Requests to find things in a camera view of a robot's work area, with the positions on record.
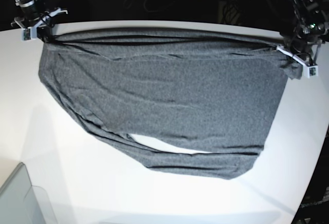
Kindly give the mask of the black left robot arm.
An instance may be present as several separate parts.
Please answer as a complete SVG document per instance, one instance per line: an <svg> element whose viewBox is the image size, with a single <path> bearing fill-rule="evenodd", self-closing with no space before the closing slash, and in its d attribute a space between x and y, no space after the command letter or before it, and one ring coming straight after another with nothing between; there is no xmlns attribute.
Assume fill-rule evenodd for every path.
<svg viewBox="0 0 329 224"><path fill-rule="evenodd" d="M292 5L294 29L284 34L284 48L301 56L307 67L316 66L317 56L328 36L328 0L287 0Z"/></svg>

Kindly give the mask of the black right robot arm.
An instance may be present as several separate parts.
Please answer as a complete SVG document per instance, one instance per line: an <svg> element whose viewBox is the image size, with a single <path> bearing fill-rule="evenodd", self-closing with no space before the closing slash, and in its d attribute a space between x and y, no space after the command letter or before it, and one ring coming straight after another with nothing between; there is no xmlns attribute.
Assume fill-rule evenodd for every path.
<svg viewBox="0 0 329 224"><path fill-rule="evenodd" d="M48 42L52 38L54 23L52 19L60 14L68 14L68 10L43 8L41 0L14 0L15 5L22 11L22 16L15 17L11 26L19 26L22 41L40 39Z"/></svg>

